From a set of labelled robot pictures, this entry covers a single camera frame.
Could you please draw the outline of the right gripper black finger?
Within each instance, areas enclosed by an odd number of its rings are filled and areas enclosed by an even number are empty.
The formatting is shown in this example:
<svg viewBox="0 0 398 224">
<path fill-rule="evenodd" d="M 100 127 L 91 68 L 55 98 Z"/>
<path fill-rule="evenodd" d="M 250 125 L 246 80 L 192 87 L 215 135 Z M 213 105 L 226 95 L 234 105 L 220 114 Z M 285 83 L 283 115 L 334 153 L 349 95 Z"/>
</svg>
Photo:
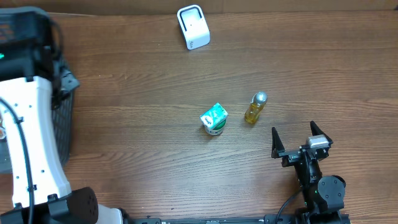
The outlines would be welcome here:
<svg viewBox="0 0 398 224">
<path fill-rule="evenodd" d="M 277 159 L 285 152 L 285 147 L 280 140 L 279 134 L 275 127 L 272 127 L 272 152 L 271 158 Z"/>
<path fill-rule="evenodd" d="M 310 122 L 312 136 L 324 135 L 325 133 L 317 126 L 314 121 Z"/>
</svg>

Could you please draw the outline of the yellow dish soap bottle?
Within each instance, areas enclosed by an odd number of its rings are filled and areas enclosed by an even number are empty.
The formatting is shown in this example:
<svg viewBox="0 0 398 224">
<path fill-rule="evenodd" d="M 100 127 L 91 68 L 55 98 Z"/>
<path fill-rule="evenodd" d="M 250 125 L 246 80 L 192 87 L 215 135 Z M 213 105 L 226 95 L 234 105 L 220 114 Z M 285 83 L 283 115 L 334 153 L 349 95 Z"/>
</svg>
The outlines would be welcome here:
<svg viewBox="0 0 398 224">
<path fill-rule="evenodd" d="M 249 108 L 244 114 L 244 119 L 246 122 L 254 124 L 259 119 L 261 111 L 264 109 L 267 103 L 267 93 L 264 91 L 257 92 L 249 105 Z"/>
</svg>

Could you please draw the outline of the green lid jar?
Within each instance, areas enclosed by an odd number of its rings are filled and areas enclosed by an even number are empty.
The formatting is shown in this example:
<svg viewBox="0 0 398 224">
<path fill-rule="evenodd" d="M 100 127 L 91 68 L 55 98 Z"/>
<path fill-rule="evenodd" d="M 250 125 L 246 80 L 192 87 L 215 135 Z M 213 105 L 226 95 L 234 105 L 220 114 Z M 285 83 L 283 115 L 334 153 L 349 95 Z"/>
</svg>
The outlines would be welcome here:
<svg viewBox="0 0 398 224">
<path fill-rule="evenodd" d="M 215 126 L 213 129 L 210 129 L 207 126 L 204 126 L 204 128 L 208 134 L 210 134 L 212 136 L 217 136 L 223 132 L 225 125 L 226 125 L 226 120 L 222 121 L 220 124 Z"/>
</svg>

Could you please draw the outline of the green tissue pack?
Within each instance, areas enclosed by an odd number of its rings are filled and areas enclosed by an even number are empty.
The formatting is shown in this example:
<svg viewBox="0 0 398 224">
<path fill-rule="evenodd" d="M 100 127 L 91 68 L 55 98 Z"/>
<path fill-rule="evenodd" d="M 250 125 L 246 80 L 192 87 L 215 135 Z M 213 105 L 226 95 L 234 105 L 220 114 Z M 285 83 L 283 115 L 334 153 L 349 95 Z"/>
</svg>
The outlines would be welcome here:
<svg viewBox="0 0 398 224">
<path fill-rule="evenodd" d="M 216 127 L 225 121 L 227 117 L 228 112 L 220 103 L 216 103 L 200 116 L 200 120 L 208 129 L 216 129 Z"/>
</svg>

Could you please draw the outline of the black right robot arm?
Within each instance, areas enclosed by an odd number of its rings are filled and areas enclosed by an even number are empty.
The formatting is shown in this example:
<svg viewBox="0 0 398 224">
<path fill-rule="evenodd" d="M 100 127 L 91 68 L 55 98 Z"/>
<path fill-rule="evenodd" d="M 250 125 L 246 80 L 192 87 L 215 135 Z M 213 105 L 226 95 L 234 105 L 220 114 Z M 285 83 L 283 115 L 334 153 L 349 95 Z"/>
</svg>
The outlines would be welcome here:
<svg viewBox="0 0 398 224">
<path fill-rule="evenodd" d="M 329 156 L 333 140 L 314 121 L 310 122 L 312 135 L 296 151 L 286 151 L 276 128 L 272 128 L 271 158 L 282 159 L 282 167 L 293 166 L 300 189 L 290 196 L 275 215 L 266 215 L 266 223 L 349 223 L 344 208 L 345 180 L 338 175 L 324 176 L 319 162 Z M 305 206 L 293 215 L 283 215 L 285 207 L 299 194 Z"/>
</svg>

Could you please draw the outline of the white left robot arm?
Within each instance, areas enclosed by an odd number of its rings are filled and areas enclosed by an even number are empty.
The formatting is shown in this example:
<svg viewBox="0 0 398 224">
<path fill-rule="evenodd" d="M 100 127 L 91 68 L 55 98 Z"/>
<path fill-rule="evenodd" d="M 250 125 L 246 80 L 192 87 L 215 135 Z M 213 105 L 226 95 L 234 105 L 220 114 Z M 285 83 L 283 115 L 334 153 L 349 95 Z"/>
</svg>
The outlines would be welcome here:
<svg viewBox="0 0 398 224">
<path fill-rule="evenodd" d="M 13 174 L 2 223 L 126 223 L 93 189 L 72 190 L 60 162 L 53 112 L 79 86 L 60 26 L 37 7 L 1 10 L 1 117 Z"/>
</svg>

